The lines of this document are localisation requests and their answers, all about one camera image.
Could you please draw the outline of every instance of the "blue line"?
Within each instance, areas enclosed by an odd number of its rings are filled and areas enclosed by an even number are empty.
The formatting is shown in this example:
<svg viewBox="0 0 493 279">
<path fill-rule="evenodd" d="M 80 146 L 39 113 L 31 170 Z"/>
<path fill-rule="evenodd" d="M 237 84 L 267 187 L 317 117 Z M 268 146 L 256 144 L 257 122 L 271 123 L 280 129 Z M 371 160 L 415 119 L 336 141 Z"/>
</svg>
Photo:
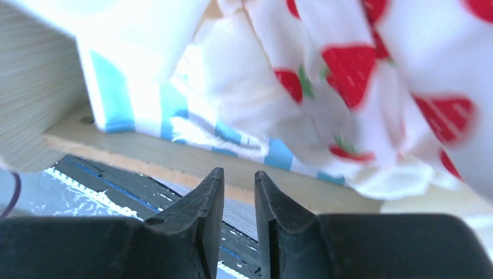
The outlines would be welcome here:
<svg viewBox="0 0 493 279">
<path fill-rule="evenodd" d="M 74 164 L 75 166 L 77 166 L 78 168 L 80 169 L 83 169 L 85 172 L 87 172 L 88 174 L 94 176 L 95 178 L 103 181 L 104 183 L 106 183 L 107 185 L 110 185 L 111 187 L 113 187 L 114 189 L 116 189 L 117 191 L 120 191 L 121 193 L 127 195 L 129 198 L 135 200 L 136 202 L 144 205 L 145 207 L 147 207 L 148 209 L 151 209 L 153 210 L 154 212 L 160 212 L 158 208 L 155 208 L 154 206 L 142 201 L 141 199 L 137 198 L 135 195 L 133 195 L 132 193 L 128 192 L 127 190 L 123 189 L 122 187 L 116 185 L 115 183 L 112 183 L 108 180 L 104 180 L 103 178 L 101 178 L 97 173 L 95 173 L 94 171 L 90 170 L 89 168 L 87 167 L 84 167 L 84 166 L 81 166 L 80 164 L 77 164 L 76 162 L 70 160 L 70 159 L 67 159 L 67 158 L 63 158 L 63 160 L 66 160 L 72 164 Z M 224 247 L 224 246 L 219 246 L 220 249 L 222 249 L 223 251 L 225 251 L 226 253 L 230 254 L 231 256 L 234 256 L 237 260 L 240 260 L 242 261 L 243 263 L 245 262 L 240 256 L 238 256 L 236 253 L 234 253 L 233 251 L 229 250 L 228 248 Z"/>
<path fill-rule="evenodd" d="M 76 162 L 74 162 L 74 161 L 72 161 L 72 160 L 69 160 L 69 159 L 67 159 L 67 158 L 63 158 L 63 159 L 64 159 L 64 160 L 67 160 L 68 162 L 70 162 L 70 163 L 72 163 L 72 164 L 74 164 L 74 165 L 76 165 L 78 168 L 83 169 L 85 172 L 87 172 L 87 173 L 89 173 L 90 175 L 94 176 L 95 178 L 97 178 L 97 179 L 99 179 L 99 180 L 103 181 L 103 182 L 104 182 L 104 183 L 106 183 L 107 185 L 110 185 L 110 186 L 111 186 L 111 187 L 113 187 L 115 190 L 120 191 L 121 193 L 123 193 L 123 194 L 127 195 L 128 197 L 130 197 L 131 199 L 133 199 L 133 200 L 135 200 L 136 202 L 140 203 L 141 205 L 143 205 L 143 206 L 147 207 L 148 209 L 151 209 L 151 210 L 152 210 L 152 211 L 154 211 L 154 212 L 160 212 L 158 208 L 156 208 L 156 207 L 154 207 L 154 206 L 152 206 L 152 205 L 150 205 L 150 204 L 148 204 L 148 203 L 144 202 L 143 200 L 141 200 L 141 199 L 137 198 L 134 194 L 132 194 L 132 193 L 128 192 L 127 190 L 123 189 L 122 187 L 120 187 L 120 186 L 116 185 L 115 183 L 112 183 L 112 182 L 110 182 L 110 181 L 108 181 L 108 180 L 105 180 L 105 179 L 101 178 L 101 177 L 100 177 L 97 173 L 95 173 L 94 171 L 92 171 L 92 170 L 90 170 L 90 169 L 88 169 L 88 168 L 86 168 L 86 167 L 84 167 L 84 166 L 81 166 L 81 165 L 77 164 Z"/>
<path fill-rule="evenodd" d="M 230 254 L 231 256 L 235 257 L 237 260 L 240 260 L 243 263 L 245 262 L 240 256 L 238 256 L 235 252 L 229 250 L 228 248 L 221 246 L 221 245 L 219 245 L 219 248 L 221 248 L 222 250 L 224 250 L 226 253 Z"/>
</svg>

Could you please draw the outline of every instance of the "blue striped fabric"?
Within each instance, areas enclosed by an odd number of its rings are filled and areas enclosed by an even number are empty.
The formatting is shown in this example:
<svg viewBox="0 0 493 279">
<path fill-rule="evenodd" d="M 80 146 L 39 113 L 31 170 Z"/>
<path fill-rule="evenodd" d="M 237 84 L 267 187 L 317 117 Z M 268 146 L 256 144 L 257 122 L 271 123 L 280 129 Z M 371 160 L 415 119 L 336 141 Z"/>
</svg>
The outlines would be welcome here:
<svg viewBox="0 0 493 279">
<path fill-rule="evenodd" d="M 127 79 L 101 55 L 90 51 L 101 102 L 106 116 L 105 132 L 134 131 L 134 112 L 127 90 Z"/>
<path fill-rule="evenodd" d="M 90 95 L 99 94 L 101 99 L 104 110 L 103 115 L 106 118 L 103 130 L 107 133 L 135 131 L 134 111 L 125 75 L 101 55 L 81 48 L 79 51 L 88 51 L 90 53 L 91 61 L 84 61 L 82 59 L 83 56 L 81 56 L 81 62 L 83 66 L 86 66 L 84 64 L 87 63 L 87 65 L 91 65 L 94 68 L 94 74 L 96 76 L 93 78 L 97 81 L 99 92 L 89 93 Z M 85 71 L 86 78 L 91 78 L 88 77 L 90 74 L 90 71 Z M 159 135 L 165 140 L 173 140 L 173 125 L 170 119 L 172 117 L 189 118 L 187 98 L 178 92 L 177 88 L 168 83 L 159 87 L 159 100 L 162 114 Z M 237 145 L 241 144 L 242 135 L 231 127 L 220 121 L 212 125 L 214 125 L 215 136 Z M 187 144 L 183 140 L 175 142 Z M 291 171 L 294 156 L 290 150 L 278 139 L 270 139 L 269 145 L 269 153 L 263 158 L 263 163 L 268 166 Z M 211 147 L 211 150 L 212 152 L 238 157 L 238 154 L 226 149 Z M 322 172 L 318 172 L 315 177 L 319 180 L 341 185 L 344 184 L 343 178 L 330 177 Z"/>
</svg>

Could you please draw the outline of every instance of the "screw hole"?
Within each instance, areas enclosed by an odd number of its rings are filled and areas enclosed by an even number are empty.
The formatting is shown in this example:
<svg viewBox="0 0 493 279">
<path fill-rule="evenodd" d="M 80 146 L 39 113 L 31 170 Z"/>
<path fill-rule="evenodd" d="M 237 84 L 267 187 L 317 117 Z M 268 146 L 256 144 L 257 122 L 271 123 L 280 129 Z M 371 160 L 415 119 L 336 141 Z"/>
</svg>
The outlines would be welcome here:
<svg viewBox="0 0 493 279">
<path fill-rule="evenodd" d="M 81 122 L 82 124 L 89 125 L 89 124 L 94 123 L 94 118 L 89 117 L 89 116 L 87 116 L 87 117 L 82 117 L 82 118 L 80 119 L 80 122 Z"/>
</svg>

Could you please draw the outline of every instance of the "blue stripe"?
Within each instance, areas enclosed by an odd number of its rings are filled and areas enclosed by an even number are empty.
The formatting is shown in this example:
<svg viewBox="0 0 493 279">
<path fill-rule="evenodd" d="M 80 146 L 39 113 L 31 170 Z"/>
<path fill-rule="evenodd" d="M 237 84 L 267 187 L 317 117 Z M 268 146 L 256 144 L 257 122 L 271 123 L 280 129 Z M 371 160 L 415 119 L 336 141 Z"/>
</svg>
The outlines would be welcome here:
<svg viewBox="0 0 493 279">
<path fill-rule="evenodd" d="M 225 154 L 225 155 L 229 155 L 229 156 L 233 156 L 233 157 L 238 157 L 238 154 L 234 153 L 233 151 L 229 151 L 227 149 L 221 149 L 221 148 L 211 148 L 211 150 L 213 152 L 216 152 L 216 153 L 221 153 L 221 154 Z"/>
<path fill-rule="evenodd" d="M 226 253 L 230 254 L 231 256 L 235 257 L 237 260 L 240 260 L 242 262 L 245 262 L 245 260 L 242 259 L 240 256 L 238 256 L 238 254 L 236 254 L 235 252 L 229 250 L 228 248 L 224 247 L 223 245 L 219 245 L 219 248 L 221 248 L 221 250 L 225 251 Z"/>
<path fill-rule="evenodd" d="M 217 122 L 214 129 L 214 135 L 220 137 L 225 141 L 233 142 L 237 145 L 241 145 L 241 134 L 234 131 L 230 127 L 226 126 L 222 122 Z"/>
<path fill-rule="evenodd" d="M 170 83 L 161 85 L 159 93 L 162 114 L 161 138 L 172 140 L 173 125 L 169 119 L 174 116 L 188 119 L 187 97 L 179 93 Z"/>
<path fill-rule="evenodd" d="M 90 51 L 90 56 L 106 118 L 104 130 L 109 133 L 135 131 L 134 111 L 125 76 L 96 52 Z"/>
<path fill-rule="evenodd" d="M 323 180 L 323 181 L 328 181 L 328 182 L 338 184 L 338 185 L 345 185 L 345 180 L 343 177 L 336 178 L 336 177 L 329 176 L 329 175 L 322 173 L 322 172 L 317 173 L 317 179 Z"/>
<path fill-rule="evenodd" d="M 67 158 L 63 158 L 63 160 L 65 160 L 67 162 L 70 162 L 71 164 L 77 166 L 79 169 L 84 170 L 86 173 L 92 175 L 93 177 L 97 178 L 98 180 L 101 180 L 102 182 L 106 183 L 107 185 L 110 185 L 115 190 L 121 192 L 122 194 L 125 194 L 126 196 L 128 196 L 129 198 L 133 199 L 134 201 L 140 203 L 141 205 L 145 206 L 146 208 L 151 209 L 154 212 L 159 212 L 159 209 L 156 208 L 155 206 L 152 206 L 152 205 L 144 202 L 142 199 L 138 198 L 137 196 L 135 196 L 134 194 L 128 192 L 127 190 L 123 189 L 122 187 L 116 185 L 115 183 L 110 182 L 108 180 L 105 180 L 103 177 L 101 177 L 101 175 L 99 175 L 97 173 L 94 173 L 91 169 L 89 169 L 89 168 L 87 168 L 87 167 L 85 167 L 85 166 L 83 166 L 81 164 L 78 164 L 78 163 L 76 163 L 76 162 L 74 162 L 74 161 L 72 161 L 70 159 L 67 159 Z"/>
<path fill-rule="evenodd" d="M 269 154 L 265 157 L 264 164 L 291 170 L 293 154 L 279 139 L 269 139 Z"/>
</svg>

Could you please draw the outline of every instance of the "wood grain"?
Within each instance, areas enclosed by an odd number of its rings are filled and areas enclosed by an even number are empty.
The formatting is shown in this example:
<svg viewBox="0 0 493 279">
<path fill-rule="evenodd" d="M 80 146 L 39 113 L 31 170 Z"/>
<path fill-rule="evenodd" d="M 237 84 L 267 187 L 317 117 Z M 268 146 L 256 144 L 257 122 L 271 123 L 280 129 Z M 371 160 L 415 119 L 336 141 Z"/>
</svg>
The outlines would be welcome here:
<svg viewBox="0 0 493 279">
<path fill-rule="evenodd" d="M 316 212 L 378 212 L 381 202 L 311 177 L 244 159 L 213 153 L 137 133 L 104 134 L 93 124 L 86 106 L 44 133 L 49 146 L 111 166 L 136 171 L 193 188 L 214 167 L 226 174 L 226 197 L 253 204 L 253 174 L 266 171 L 293 199 Z"/>
<path fill-rule="evenodd" d="M 75 43 L 0 2 L 0 167 L 41 171 L 65 153 L 41 133 L 88 104 Z"/>
</svg>

